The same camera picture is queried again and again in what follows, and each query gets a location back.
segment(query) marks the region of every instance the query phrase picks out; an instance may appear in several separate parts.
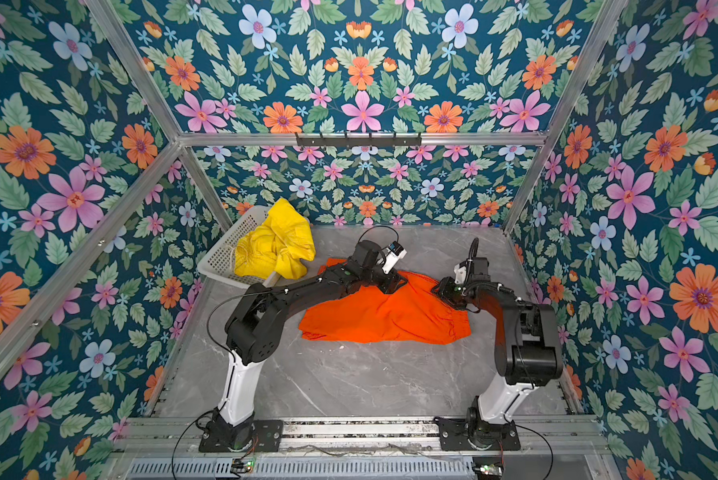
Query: diagonal metal bar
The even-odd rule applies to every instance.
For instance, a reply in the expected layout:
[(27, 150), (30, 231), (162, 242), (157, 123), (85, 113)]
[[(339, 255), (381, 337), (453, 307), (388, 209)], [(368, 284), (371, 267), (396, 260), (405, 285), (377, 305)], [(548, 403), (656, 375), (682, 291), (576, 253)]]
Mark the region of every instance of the diagonal metal bar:
[[(355, 139), (367, 140), (366, 144), (371, 145), (372, 139), (382, 139), (389, 141), (393, 139), (393, 134), (302, 134), (299, 135), (301, 140), (313, 140), (314, 142), (328, 142), (327, 145), (342, 147), (346, 144), (346, 137), (352, 141)], [(468, 133), (468, 134), (421, 134), (421, 143), (423, 145), (525, 145), (527, 147), (538, 147), (546, 143), (547, 135), (545, 132), (490, 132), (485, 134)], [(415, 138), (415, 134), (399, 134), (397, 136), (397, 145), (404, 145), (402, 140)], [(230, 132), (219, 132), (216, 134), (181, 134), (180, 143), (184, 147), (207, 147), (210, 145), (222, 145), (231, 147), (241, 145), (246, 147), (249, 145), (285, 145), (297, 146), (297, 137), (294, 134), (234, 134)]]
[(153, 163), (138, 177), (132, 186), (122, 195), (114, 208), (93, 230), (84, 237), (82, 243), (69, 255), (68, 259), (55, 271), (31, 302), (18, 314), (15, 320), (0, 335), (0, 380), (18, 358), (34, 341), (42, 326), (50, 319), (58, 307), (63, 305), (69, 291), (79, 283), (87, 270), (93, 265), (108, 241), (124, 225), (130, 215), (143, 203), (143, 199), (167, 173), (180, 153), (175, 142), (167, 144), (156, 156)]
[(527, 206), (529, 197), (532, 196), (533, 189), (543, 171), (543, 165), (546, 160), (551, 158), (553, 149), (556, 147), (558, 138), (562, 135), (562, 130), (572, 113), (572, 109), (583, 92), (585, 83), (588, 81), (588, 77), (591, 76), (602, 50), (604, 50), (604, 44), (607, 43), (614, 26), (618, 24), (618, 18), (620, 18), (625, 5), (628, 5), (628, 0), (604, 0), (604, 5), (599, 10), (598, 17), (591, 28), (591, 33), (588, 34), (583, 50), (580, 52), (578, 64), (575, 66), (572, 75), (570, 75), (562, 98), (556, 104), (556, 110), (554, 110), (553, 116), (548, 122), (546, 143), (527, 169), (527, 175), (525, 175), (522, 186), (519, 187), (517, 196), (514, 198), (511, 214), (503, 227), (507, 234), (510, 234), (514, 225), (517, 224), (522, 210)]
[(218, 192), (215, 187), (210, 183), (210, 178), (207, 173), (199, 165), (199, 159), (196, 157), (194, 150), (188, 147), (184, 147), (180, 154), (181, 162), (183, 166), (189, 171), (189, 175), (194, 180), (194, 185), (197, 191), (205, 200), (205, 205), (210, 208), (212, 216), (215, 217), (215, 221), (220, 225), (220, 229), (226, 232), (231, 228), (231, 219), (223, 208), (223, 203), (220, 201)]
[(142, 56), (138, 53), (133, 39), (125, 30), (124, 24), (116, 14), (110, 0), (86, 0), (85, 4), (90, 9), (95, 21), (98, 22), (100, 29), (103, 30), (116, 56), (119, 57), (125, 70), (130, 74), (135, 88), (146, 101), (146, 105), (159, 123), (167, 140), (177, 139), (181, 134), (178, 120), (175, 119), (170, 106), (156, 87), (151, 73), (146, 70)]

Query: orange cloth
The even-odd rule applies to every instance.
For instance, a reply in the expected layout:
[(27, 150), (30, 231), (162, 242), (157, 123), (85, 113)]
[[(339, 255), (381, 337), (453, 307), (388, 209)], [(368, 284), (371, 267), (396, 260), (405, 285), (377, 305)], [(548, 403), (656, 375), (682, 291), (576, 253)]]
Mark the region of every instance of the orange cloth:
[[(330, 258), (327, 266), (343, 262)], [(308, 309), (298, 327), (303, 338), (357, 343), (414, 340), (446, 345), (471, 334), (468, 313), (453, 309), (431, 293), (436, 280), (413, 272), (400, 274), (409, 283), (392, 295), (375, 286), (363, 286), (353, 295)]]

